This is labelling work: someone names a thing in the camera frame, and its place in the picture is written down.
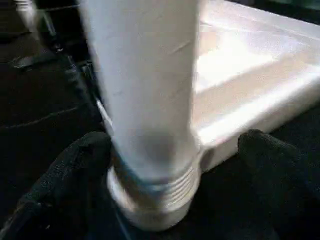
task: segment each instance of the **black surface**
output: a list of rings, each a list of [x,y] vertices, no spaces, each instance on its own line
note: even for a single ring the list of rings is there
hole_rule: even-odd
[[[100,128],[88,111],[75,108],[77,102],[65,90],[64,75],[57,64],[23,74],[6,64],[40,49],[31,36],[0,46],[0,223],[64,148]],[[319,116],[318,105],[273,135],[319,158]],[[202,176],[188,216],[158,237],[163,239],[167,234],[176,236],[169,239],[278,239],[257,199],[247,168],[234,156]],[[117,218],[109,206],[106,213],[107,232],[112,231]],[[139,239],[134,236],[142,234],[134,228],[131,231],[132,239]],[[144,239],[155,239],[153,234],[143,234],[147,234]],[[119,238],[115,233],[110,239]]]

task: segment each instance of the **metal screw threads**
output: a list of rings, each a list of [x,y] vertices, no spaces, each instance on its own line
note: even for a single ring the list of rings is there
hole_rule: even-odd
[[[200,175],[199,164],[195,162],[172,182],[144,185],[144,190],[134,190],[134,184],[128,178],[123,180],[123,174],[117,174],[112,167],[107,174],[107,187],[133,225],[147,231],[162,231],[180,222],[187,214],[199,186]]]

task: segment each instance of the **white tube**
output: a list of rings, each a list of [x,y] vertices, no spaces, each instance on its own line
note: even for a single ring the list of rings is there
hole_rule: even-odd
[[[81,4],[103,104],[112,120],[112,141],[121,158],[109,173],[109,190],[123,213],[144,229],[177,223],[199,182],[198,148],[190,131],[197,4]],[[161,220],[150,223],[150,216],[159,215]]]

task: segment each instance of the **black fabric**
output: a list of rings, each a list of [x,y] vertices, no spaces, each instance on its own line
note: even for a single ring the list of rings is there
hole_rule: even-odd
[[[110,149],[103,132],[88,133],[66,148],[19,200],[0,239],[84,239],[90,229],[91,194],[106,172]]]
[[[259,130],[238,141],[266,215],[283,240],[320,239],[320,162]]]

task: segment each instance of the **dark background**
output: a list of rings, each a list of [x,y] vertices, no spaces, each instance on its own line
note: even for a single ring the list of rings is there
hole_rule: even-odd
[[[256,7],[297,15],[294,9],[266,3]],[[12,4],[5,4],[1,11],[0,22],[6,23],[1,33],[26,31]],[[304,19],[303,15],[301,12],[297,18]],[[306,14],[307,20],[319,23],[319,17],[310,20],[311,15]],[[0,45],[0,225],[64,148],[85,133],[101,129],[66,90],[65,76],[57,63],[24,73],[10,67],[12,60],[41,51],[30,34]],[[320,157],[319,116],[320,105],[316,105],[273,135]],[[197,221],[206,222],[225,239],[277,239],[260,213],[250,175],[237,156],[203,175],[195,206],[191,211],[199,206],[207,209],[205,219],[202,216]]]

